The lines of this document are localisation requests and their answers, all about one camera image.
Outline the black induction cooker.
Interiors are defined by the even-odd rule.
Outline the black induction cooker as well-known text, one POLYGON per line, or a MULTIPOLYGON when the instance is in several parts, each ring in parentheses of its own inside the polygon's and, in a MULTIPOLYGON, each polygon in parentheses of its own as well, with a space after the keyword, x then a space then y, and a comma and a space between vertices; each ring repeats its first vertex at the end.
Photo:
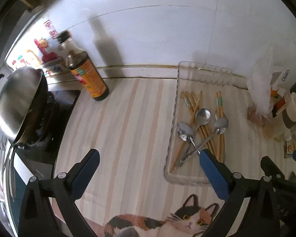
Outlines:
POLYGON ((32 176, 39 180, 53 176, 60 144, 80 93, 79 90, 49 92, 42 120, 32 139, 16 150, 14 168, 24 183, 32 176))

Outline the clear plastic tray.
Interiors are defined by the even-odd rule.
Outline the clear plastic tray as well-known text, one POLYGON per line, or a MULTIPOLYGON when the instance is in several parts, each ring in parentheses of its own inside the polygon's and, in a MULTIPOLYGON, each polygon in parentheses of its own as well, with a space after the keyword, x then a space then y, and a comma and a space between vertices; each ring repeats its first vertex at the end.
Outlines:
POLYGON ((165 179, 179 185, 208 185, 208 179, 197 161, 189 154, 199 143, 212 154, 225 159, 225 151, 216 140, 214 122, 222 99, 218 91, 246 88, 245 77, 231 69, 181 61, 176 79, 174 114, 164 166, 165 179))

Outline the colourful toy container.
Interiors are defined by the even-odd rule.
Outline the colourful toy container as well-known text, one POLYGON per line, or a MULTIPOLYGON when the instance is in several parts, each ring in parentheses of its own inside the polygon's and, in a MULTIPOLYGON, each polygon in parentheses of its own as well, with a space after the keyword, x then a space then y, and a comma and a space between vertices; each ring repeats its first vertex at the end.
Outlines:
POLYGON ((45 77, 51 77, 68 72, 65 60, 54 51, 49 51, 49 42, 46 39, 34 39, 34 43, 41 53, 41 69, 45 77))

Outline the white plastic bag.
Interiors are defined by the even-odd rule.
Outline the white plastic bag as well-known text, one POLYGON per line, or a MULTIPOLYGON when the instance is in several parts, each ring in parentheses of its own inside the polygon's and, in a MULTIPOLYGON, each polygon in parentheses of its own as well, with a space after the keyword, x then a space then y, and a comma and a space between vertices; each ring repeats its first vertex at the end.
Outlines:
POLYGON ((271 80, 274 72, 273 45, 269 45, 263 55, 251 67, 246 77, 246 85, 259 117, 271 116, 271 80))

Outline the cat pattern table mat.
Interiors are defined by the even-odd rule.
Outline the cat pattern table mat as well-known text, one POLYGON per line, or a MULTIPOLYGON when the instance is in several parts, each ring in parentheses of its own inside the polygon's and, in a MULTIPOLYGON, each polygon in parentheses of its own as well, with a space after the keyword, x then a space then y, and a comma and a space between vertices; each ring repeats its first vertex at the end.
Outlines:
MULTIPOLYGON (((104 226, 118 214, 137 214, 157 220, 175 212, 191 194, 202 207, 220 201, 212 187, 180 185, 164 177, 164 164, 180 147, 172 123, 174 108, 181 121, 190 121, 183 100, 176 99, 174 79, 110 79, 110 95, 97 102, 83 90, 67 124, 55 172, 68 172, 92 148, 100 152, 100 165, 83 197, 76 202, 82 215, 104 226)), ((296 174, 296 162, 284 157, 283 144, 265 139, 262 129, 246 118, 251 97, 231 85, 218 87, 183 83, 184 91, 201 94, 201 106, 216 111, 216 92, 222 93, 229 120, 225 133, 226 165, 244 177, 260 179, 264 156, 285 176, 296 174)))

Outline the wooden chopstick green band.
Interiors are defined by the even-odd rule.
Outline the wooden chopstick green band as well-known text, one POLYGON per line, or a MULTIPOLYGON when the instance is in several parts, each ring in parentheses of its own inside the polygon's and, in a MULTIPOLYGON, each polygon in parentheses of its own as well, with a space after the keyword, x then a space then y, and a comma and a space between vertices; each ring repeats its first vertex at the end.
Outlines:
POLYGON ((221 137, 220 137, 220 162, 225 161, 225 136, 224 136, 224 131, 226 130, 226 118, 224 116, 224 111, 223 111, 223 102, 222 102, 222 93, 221 91, 218 92, 218 97, 219 97, 219 112, 220 112, 220 118, 221 118, 221 137))

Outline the round steel spoon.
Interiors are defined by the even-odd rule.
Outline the round steel spoon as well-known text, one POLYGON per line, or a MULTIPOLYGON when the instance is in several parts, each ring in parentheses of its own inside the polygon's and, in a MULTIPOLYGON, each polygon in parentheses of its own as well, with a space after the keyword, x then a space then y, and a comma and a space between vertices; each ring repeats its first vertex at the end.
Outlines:
MULTIPOLYGON (((211 119, 211 113, 207 109, 197 110, 196 114, 195 114, 195 121, 197 124, 197 129, 195 131, 197 131, 200 126, 204 126, 204 125, 208 124, 210 122, 210 119, 211 119)), ((177 130, 177 133, 178 133, 181 140, 183 140, 184 142, 189 142, 190 144, 192 144, 194 146, 194 148, 196 147, 196 145, 194 143, 195 133, 192 132, 191 127, 187 123, 179 122, 177 124, 176 130, 177 130)), ((187 151, 184 155, 181 155, 179 157, 178 161, 176 162, 176 165, 182 166, 196 152, 199 152, 199 150, 187 151)))

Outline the orange seasoning packet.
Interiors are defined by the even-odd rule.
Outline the orange seasoning packet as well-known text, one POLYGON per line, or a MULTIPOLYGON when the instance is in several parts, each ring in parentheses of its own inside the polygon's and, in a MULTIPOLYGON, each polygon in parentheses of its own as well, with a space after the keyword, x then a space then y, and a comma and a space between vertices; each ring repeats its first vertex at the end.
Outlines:
POLYGON ((285 105, 286 89, 279 87, 278 90, 271 89, 271 101, 273 102, 272 116, 276 117, 276 113, 285 105))

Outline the steel wok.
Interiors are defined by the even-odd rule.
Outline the steel wok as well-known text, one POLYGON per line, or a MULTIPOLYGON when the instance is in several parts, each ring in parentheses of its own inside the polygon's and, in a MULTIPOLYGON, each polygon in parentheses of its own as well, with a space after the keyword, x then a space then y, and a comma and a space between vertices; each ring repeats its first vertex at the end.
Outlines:
POLYGON ((3 171, 8 173, 9 193, 15 198, 14 157, 16 148, 35 132, 47 104, 48 86, 42 69, 21 67, 6 80, 0 92, 0 129, 11 141, 3 171))

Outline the small colourful card box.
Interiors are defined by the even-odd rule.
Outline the small colourful card box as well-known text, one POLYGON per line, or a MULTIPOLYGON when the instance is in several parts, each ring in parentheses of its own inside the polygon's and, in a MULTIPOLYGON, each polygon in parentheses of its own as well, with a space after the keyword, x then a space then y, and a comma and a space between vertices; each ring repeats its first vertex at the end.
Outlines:
POLYGON ((296 141, 293 139, 285 140, 284 143, 284 158, 292 157, 293 152, 296 150, 296 141))

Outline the soy sauce bottle orange label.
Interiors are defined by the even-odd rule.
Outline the soy sauce bottle orange label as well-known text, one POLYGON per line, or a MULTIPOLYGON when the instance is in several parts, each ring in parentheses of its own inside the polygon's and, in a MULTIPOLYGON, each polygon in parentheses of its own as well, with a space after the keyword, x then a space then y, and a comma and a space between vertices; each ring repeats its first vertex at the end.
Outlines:
POLYGON ((89 92, 94 100, 104 100, 109 95, 110 90, 88 53, 76 45, 68 30, 61 32, 57 36, 57 40, 66 55, 65 65, 72 75, 89 92))

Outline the slanted steel spoon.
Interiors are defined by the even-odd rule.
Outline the slanted steel spoon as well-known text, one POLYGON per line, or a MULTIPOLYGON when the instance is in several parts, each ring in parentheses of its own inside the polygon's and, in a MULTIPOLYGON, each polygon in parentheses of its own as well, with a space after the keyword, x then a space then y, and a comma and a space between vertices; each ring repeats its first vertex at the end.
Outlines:
MULTIPOLYGON (((227 128, 228 128, 228 124, 229 124, 229 121, 228 121, 228 119, 226 118, 226 130, 227 130, 227 128)), ((212 133, 209 137, 207 137, 202 143, 198 144, 198 145, 195 147, 195 150, 199 149, 200 152, 201 152, 201 148, 203 148, 203 146, 204 146, 205 144, 207 144, 208 141, 210 141, 214 135, 218 135, 218 130, 219 130, 219 129, 218 129, 218 121, 216 121, 215 124, 214 124, 214 131, 213 131, 213 133, 212 133)), ((189 159, 190 159, 195 153, 191 153, 191 155, 188 156, 188 157, 186 157, 184 160, 180 159, 180 160, 179 160, 180 163, 181 163, 181 164, 184 164, 184 163, 185 163, 187 160, 189 160, 189 159)))

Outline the white lid clear jar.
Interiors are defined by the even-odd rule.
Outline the white lid clear jar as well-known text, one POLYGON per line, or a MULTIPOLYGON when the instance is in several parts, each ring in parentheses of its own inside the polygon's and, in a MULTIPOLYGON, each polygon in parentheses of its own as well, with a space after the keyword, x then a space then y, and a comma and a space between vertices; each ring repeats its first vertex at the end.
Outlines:
POLYGON ((272 137, 280 139, 280 136, 287 135, 296 126, 296 93, 291 93, 285 105, 272 122, 272 137))

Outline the oval steel spoon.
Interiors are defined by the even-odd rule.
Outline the oval steel spoon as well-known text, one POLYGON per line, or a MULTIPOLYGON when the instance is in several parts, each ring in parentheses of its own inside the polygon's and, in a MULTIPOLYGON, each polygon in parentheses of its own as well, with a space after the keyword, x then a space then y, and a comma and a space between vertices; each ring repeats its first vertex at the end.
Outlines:
POLYGON ((179 122, 176 127, 177 133, 181 140, 188 143, 188 148, 185 153, 181 156, 181 159, 184 160, 186 157, 190 156, 191 153, 200 152, 199 149, 195 150, 195 143, 193 139, 193 131, 191 127, 185 122, 179 122))

